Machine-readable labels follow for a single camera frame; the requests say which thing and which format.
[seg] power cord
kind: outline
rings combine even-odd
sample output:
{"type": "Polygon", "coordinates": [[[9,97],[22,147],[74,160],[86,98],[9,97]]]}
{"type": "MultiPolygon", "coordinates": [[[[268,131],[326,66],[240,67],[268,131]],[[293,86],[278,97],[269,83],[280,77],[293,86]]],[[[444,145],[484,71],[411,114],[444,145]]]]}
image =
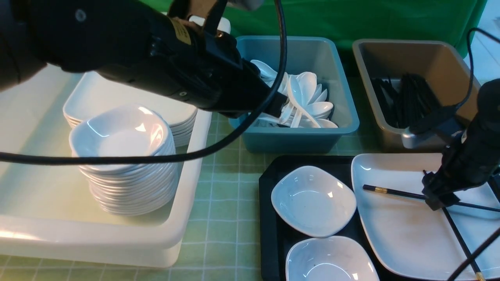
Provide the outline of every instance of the power cord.
{"type": "MultiPolygon", "coordinates": [[[[469,54],[469,59],[470,59],[470,80],[469,80],[469,86],[467,90],[467,95],[465,98],[456,105],[456,109],[458,110],[461,106],[463,106],[467,100],[471,97],[472,93],[472,87],[473,87],[473,82],[474,82],[474,63],[473,63],[473,58],[472,58],[472,49],[471,49],[471,34],[473,32],[479,32],[491,40],[497,42],[500,44],[500,39],[496,38],[495,36],[489,34],[488,32],[482,30],[481,28],[471,28],[467,32],[467,52],[469,54]]],[[[493,234],[488,237],[466,260],[464,260],[460,266],[449,276],[447,281],[454,281],[481,253],[488,248],[498,237],[500,236],[500,228],[498,228],[493,234]]]]}
{"type": "Polygon", "coordinates": [[[471,49],[472,48],[471,34],[473,32],[479,32],[479,33],[483,34],[484,36],[488,37],[489,39],[500,44],[500,39],[496,38],[495,36],[491,35],[490,33],[486,32],[486,31],[482,30],[481,28],[473,27],[473,28],[469,29],[469,31],[467,32],[467,52],[469,55],[469,62],[470,62],[470,78],[469,78],[470,80],[469,80],[469,86],[467,89],[467,95],[465,95],[463,100],[456,105],[456,110],[458,110],[460,107],[462,107],[469,100],[469,98],[471,97],[471,94],[472,94],[472,87],[474,84],[474,62],[473,62],[473,58],[472,58],[472,49],[471,49]]]}
{"type": "Polygon", "coordinates": [[[0,162],[28,164],[28,165],[43,165],[43,166],[70,166],[70,165],[110,165],[110,164],[154,164],[154,163],[175,163],[184,162],[194,159],[203,158],[214,154],[221,149],[227,147],[243,132],[245,132],[254,122],[259,115],[268,107],[269,103],[273,100],[274,95],[280,87],[283,76],[285,75],[285,67],[287,65],[287,28],[285,24],[285,13],[281,0],[274,0],[276,7],[277,18],[279,21],[279,67],[277,71],[276,80],[271,86],[269,95],[233,132],[224,137],[219,142],[206,147],[204,149],[175,155],[162,155],[162,156],[131,156],[131,157],[51,157],[51,156],[35,156],[23,155],[7,152],[0,152],[0,162]]]}

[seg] green tablecloth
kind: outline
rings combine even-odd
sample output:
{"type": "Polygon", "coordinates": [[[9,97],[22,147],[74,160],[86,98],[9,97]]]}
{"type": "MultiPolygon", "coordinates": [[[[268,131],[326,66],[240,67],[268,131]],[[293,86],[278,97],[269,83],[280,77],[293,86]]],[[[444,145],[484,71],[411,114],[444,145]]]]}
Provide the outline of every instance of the green tablecloth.
{"type": "MultiPolygon", "coordinates": [[[[142,0],[166,12],[171,0],[142,0]]],[[[347,75],[357,74],[352,43],[362,38],[438,40],[467,54],[466,33],[487,0],[282,0],[289,36],[335,42],[347,75]]],[[[226,9],[233,35],[277,35],[273,0],[254,12],[226,9]]]]}

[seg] robotic arm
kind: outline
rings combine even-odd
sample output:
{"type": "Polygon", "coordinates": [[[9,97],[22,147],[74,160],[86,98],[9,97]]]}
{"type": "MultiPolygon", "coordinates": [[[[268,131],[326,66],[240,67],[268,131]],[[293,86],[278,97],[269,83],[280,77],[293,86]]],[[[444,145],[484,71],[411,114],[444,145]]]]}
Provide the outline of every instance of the robotic arm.
{"type": "MultiPolygon", "coordinates": [[[[47,63],[237,118],[270,88],[217,30],[226,5],[257,9],[263,0],[174,0],[165,16],[138,0],[0,0],[0,91],[47,63]],[[188,19],[206,18],[203,27],[188,19]]],[[[286,97],[264,111],[279,116],[286,97]]]]}
{"type": "MultiPolygon", "coordinates": [[[[217,27],[226,5],[255,10],[262,2],[174,0],[165,16],[138,0],[0,0],[0,91],[50,63],[237,118],[262,104],[270,88],[241,58],[234,37],[217,27]],[[204,26],[189,22],[191,15],[205,18],[204,26]]],[[[274,95],[264,112],[278,117],[285,101],[274,95]]],[[[407,129],[403,143],[413,148],[455,112],[453,106],[433,112],[407,129]]],[[[467,130],[438,135],[448,140],[442,166],[422,179],[433,210],[499,172],[500,80],[480,89],[467,130]]]]}

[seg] white rectangular plate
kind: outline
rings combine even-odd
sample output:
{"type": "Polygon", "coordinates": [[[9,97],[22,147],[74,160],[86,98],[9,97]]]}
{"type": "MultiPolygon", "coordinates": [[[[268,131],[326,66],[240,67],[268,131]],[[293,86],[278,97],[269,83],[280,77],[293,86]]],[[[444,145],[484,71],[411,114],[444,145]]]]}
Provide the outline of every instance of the white rectangular plate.
{"type": "Polygon", "coordinates": [[[114,108],[140,104],[157,112],[169,126],[183,125],[196,114],[193,105],[86,73],[63,107],[64,115],[84,121],[114,108]]]}
{"type": "MultiPolygon", "coordinates": [[[[363,190],[363,185],[422,194],[422,170],[437,171],[441,154],[361,154],[352,161],[352,185],[364,232],[378,260],[391,272],[446,280],[466,257],[442,211],[423,200],[363,190]]],[[[462,202],[500,208],[489,185],[455,193],[462,202]]],[[[471,252],[500,227],[500,213],[448,208],[471,252]]],[[[500,240],[476,262],[486,279],[500,277],[500,240]]],[[[469,266],[456,280],[475,280],[469,266]]]]}

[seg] black robotic arm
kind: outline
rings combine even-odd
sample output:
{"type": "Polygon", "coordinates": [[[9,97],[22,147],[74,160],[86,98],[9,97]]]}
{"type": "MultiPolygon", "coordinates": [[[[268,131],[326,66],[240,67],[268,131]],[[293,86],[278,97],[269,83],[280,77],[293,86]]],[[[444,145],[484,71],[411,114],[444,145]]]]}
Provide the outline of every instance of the black robotic arm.
{"type": "MultiPolygon", "coordinates": [[[[230,1],[256,9],[262,0],[230,1]]],[[[168,16],[138,0],[0,0],[0,91],[47,63],[231,118],[256,109],[270,88],[217,30],[227,0],[175,0],[168,16]],[[203,27],[188,19],[203,13],[203,27]]],[[[286,97],[264,112],[279,116],[286,97]]]]}

